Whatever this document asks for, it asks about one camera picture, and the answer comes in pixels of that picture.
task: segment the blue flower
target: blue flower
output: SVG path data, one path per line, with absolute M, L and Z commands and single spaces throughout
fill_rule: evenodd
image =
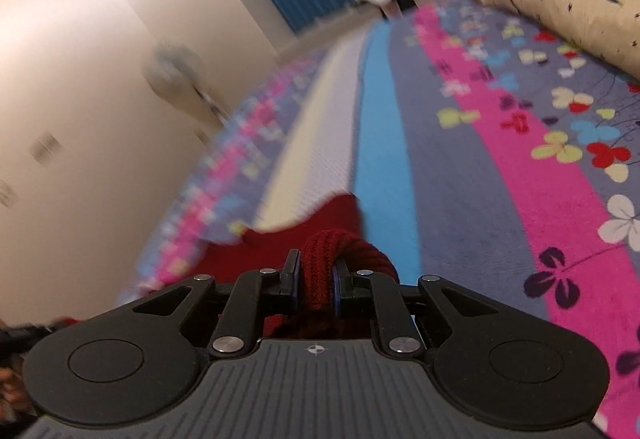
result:
M 504 88 L 510 92 L 515 92 L 520 88 L 520 84 L 513 72 L 501 74 L 496 80 L 488 84 L 489 88 Z
M 509 51 L 499 51 L 495 54 L 491 54 L 484 62 L 490 67 L 502 67 L 507 60 L 511 58 Z
M 519 49 L 520 47 L 524 47 L 527 44 L 527 40 L 524 36 L 517 36 L 511 39 L 511 46 Z
M 571 130 L 578 132 L 578 142 L 581 144 L 591 144 L 596 141 L 613 141 L 620 137 L 620 130 L 614 126 L 601 124 L 596 126 L 591 121 L 580 119 L 571 123 Z

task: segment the circular cap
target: circular cap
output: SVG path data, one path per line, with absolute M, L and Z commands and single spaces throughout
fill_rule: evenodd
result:
M 220 336 L 211 346 L 219 353 L 236 353 L 244 347 L 244 342 L 235 336 Z
M 420 342 L 415 338 L 409 338 L 402 336 L 400 338 L 394 338 L 389 342 L 389 348 L 396 353 L 414 353 L 420 348 Z
M 69 368 L 87 381 L 112 383 L 135 374 L 144 360 L 142 349 L 133 343 L 98 340 L 79 347 L 69 358 Z
M 562 356 L 545 343 L 518 340 L 501 343 L 489 353 L 498 374 L 518 383 L 543 383 L 562 371 Z

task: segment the metal screw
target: metal screw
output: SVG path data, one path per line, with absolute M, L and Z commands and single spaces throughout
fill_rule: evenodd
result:
M 236 353 L 244 347 L 244 342 L 236 336 L 220 336 L 211 346 L 219 353 Z
M 415 338 L 401 336 L 391 340 L 389 342 L 389 348 L 396 353 L 409 354 L 414 353 L 420 348 L 420 342 Z

